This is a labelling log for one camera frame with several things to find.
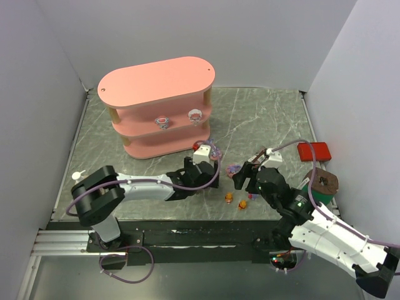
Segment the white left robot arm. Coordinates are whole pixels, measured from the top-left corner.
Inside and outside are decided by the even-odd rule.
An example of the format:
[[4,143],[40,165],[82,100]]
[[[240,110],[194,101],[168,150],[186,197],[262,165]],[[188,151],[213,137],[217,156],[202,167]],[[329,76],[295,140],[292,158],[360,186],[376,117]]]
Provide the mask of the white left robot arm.
[[104,166],[71,189],[72,201],[66,214],[79,219],[80,225],[92,228],[100,240],[110,243],[120,238],[121,229],[114,216],[123,202],[136,200],[177,201],[206,188],[219,187],[221,163],[194,162],[184,158],[184,167],[158,176],[132,176]]

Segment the pink cloud toy blue bows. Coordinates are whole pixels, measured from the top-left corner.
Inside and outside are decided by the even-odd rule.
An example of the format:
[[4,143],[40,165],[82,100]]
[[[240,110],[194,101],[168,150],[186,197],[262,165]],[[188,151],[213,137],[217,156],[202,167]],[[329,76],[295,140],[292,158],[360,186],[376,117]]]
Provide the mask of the pink cloud toy blue bows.
[[158,127],[162,130],[169,128],[169,118],[166,116],[157,117],[154,122],[158,125]]

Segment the pink white frilly toy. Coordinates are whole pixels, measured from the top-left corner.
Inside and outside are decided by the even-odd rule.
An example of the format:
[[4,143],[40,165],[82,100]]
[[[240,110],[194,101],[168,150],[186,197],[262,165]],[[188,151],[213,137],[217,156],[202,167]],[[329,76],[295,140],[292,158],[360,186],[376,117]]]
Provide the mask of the pink white frilly toy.
[[192,109],[187,116],[192,124],[197,125],[203,118],[203,112],[200,109]]

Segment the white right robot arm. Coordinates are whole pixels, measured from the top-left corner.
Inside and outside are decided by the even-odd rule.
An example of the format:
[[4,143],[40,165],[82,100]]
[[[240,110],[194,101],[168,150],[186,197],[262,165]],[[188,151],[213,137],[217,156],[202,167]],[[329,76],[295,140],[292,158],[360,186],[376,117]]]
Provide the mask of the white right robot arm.
[[345,270],[370,295],[386,297],[399,263],[399,248],[373,242],[324,204],[313,204],[306,191],[290,187],[276,168],[245,162],[232,179],[237,190],[249,179],[246,191],[262,196],[281,216],[271,233],[277,247],[313,253]]

